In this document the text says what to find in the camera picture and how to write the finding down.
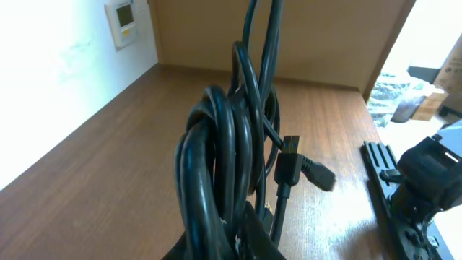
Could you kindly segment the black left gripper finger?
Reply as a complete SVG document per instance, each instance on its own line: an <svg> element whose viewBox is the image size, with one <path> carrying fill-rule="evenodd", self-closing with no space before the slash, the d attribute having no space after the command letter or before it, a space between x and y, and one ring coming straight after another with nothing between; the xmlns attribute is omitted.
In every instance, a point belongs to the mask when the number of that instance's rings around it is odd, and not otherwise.
<svg viewBox="0 0 462 260"><path fill-rule="evenodd" d="M240 239L239 250L236 254L232 251L227 253L225 259L286 259L271 241L249 201L245 204L238 238ZM183 233L177 243L162 257L162 260L189 259L187 252L186 234Z"/></svg>

